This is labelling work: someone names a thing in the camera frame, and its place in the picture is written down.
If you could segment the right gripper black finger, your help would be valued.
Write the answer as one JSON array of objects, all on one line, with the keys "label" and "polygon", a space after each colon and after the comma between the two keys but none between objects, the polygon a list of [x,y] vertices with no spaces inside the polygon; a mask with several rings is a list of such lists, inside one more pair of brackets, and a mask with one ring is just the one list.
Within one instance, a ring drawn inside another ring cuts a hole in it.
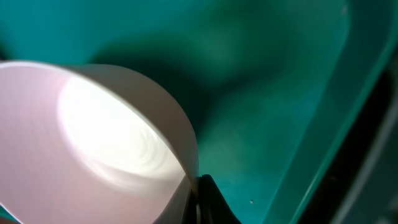
[{"label": "right gripper black finger", "polygon": [[198,202],[201,223],[241,224],[231,211],[212,176],[205,174],[198,181]]}]

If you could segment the pink bowl with food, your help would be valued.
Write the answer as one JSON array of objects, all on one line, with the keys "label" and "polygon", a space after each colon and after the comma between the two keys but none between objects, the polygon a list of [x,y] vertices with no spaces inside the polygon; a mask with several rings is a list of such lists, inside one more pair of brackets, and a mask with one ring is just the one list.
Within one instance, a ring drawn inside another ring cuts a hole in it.
[{"label": "pink bowl with food", "polygon": [[182,223],[198,152],[182,107],[114,65],[1,64],[1,206],[21,223]]}]

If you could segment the grey dishwasher rack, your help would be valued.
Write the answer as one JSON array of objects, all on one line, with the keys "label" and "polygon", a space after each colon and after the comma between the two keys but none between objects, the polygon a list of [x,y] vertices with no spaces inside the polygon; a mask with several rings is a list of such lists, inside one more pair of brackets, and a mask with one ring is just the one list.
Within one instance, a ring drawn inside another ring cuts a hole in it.
[{"label": "grey dishwasher rack", "polygon": [[397,62],[387,71],[392,77],[392,101],[332,223],[397,223]]}]

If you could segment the teal plastic tray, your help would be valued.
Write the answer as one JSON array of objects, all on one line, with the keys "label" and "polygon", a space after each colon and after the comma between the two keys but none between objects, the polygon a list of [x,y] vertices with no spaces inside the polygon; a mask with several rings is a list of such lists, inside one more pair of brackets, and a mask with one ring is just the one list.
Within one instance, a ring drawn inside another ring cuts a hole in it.
[{"label": "teal plastic tray", "polygon": [[7,0],[1,55],[163,86],[243,223],[296,222],[397,47],[397,2]]}]

